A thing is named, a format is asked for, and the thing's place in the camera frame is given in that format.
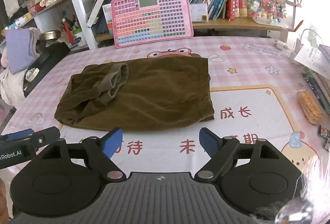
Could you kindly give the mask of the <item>yellow brush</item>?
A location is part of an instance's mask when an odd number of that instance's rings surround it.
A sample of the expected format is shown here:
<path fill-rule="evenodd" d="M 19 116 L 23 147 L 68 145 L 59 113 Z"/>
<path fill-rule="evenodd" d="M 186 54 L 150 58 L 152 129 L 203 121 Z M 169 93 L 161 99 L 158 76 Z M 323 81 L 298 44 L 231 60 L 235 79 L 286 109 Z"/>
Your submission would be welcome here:
<path fill-rule="evenodd" d="M 317 101 L 307 91 L 297 92 L 300 104 L 306 118 L 312 125 L 317 125 L 323 116 L 323 111 Z"/>

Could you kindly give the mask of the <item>white card box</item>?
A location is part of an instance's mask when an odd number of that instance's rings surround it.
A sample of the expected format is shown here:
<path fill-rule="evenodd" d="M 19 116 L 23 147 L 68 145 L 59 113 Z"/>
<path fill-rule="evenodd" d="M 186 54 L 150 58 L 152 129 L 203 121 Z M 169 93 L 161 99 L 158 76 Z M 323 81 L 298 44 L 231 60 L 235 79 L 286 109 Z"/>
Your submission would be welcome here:
<path fill-rule="evenodd" d="M 206 3 L 191 3 L 190 13 L 192 22 L 208 22 L 208 10 Z"/>

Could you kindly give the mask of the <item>lavender folded cloth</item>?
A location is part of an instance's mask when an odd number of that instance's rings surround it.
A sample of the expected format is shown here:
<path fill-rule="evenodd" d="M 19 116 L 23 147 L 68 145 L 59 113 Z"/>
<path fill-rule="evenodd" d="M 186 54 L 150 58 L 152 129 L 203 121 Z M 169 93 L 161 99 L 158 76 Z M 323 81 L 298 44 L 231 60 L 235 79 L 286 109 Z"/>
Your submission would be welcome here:
<path fill-rule="evenodd" d="M 8 68 L 12 74 L 27 69 L 40 57 L 36 51 L 40 34 L 41 31 L 34 27 L 6 31 Z"/>

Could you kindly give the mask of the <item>pink learning tablet toy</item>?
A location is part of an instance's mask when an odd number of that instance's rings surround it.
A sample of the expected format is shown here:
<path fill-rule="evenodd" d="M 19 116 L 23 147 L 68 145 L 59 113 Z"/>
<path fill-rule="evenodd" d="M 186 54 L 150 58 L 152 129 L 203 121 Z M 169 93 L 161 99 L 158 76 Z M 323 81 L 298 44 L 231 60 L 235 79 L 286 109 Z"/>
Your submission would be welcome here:
<path fill-rule="evenodd" d="M 112 0 L 115 47 L 193 37 L 189 0 Z"/>

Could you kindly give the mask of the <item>colourful figurine ornament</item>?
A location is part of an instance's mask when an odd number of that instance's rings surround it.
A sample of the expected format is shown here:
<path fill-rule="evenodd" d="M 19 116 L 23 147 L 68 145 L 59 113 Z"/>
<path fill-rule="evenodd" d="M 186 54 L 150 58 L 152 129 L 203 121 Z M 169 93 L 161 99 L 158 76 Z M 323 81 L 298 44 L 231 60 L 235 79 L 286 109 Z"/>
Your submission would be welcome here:
<path fill-rule="evenodd" d="M 260 25 L 288 28 L 284 0 L 250 0 L 252 20 Z"/>

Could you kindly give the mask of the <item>metal bowl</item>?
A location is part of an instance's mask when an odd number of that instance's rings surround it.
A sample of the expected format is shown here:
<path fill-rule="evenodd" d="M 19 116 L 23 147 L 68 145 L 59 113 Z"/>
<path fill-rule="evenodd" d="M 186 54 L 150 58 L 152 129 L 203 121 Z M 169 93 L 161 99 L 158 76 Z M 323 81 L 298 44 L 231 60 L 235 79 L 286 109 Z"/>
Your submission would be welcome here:
<path fill-rule="evenodd" d="M 52 30 L 47 31 L 39 36 L 40 41 L 57 41 L 59 38 L 61 38 L 61 31 L 59 30 Z"/>

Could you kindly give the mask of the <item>brown velvet garment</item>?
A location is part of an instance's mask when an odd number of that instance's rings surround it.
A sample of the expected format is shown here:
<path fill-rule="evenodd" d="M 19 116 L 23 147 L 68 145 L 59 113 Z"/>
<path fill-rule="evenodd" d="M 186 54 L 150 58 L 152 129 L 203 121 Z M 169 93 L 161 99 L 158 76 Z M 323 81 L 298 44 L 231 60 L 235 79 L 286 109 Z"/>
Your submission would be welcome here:
<path fill-rule="evenodd" d="M 167 56 L 86 66 L 71 76 L 54 117 L 109 131 L 162 131 L 214 119 L 208 60 Z"/>

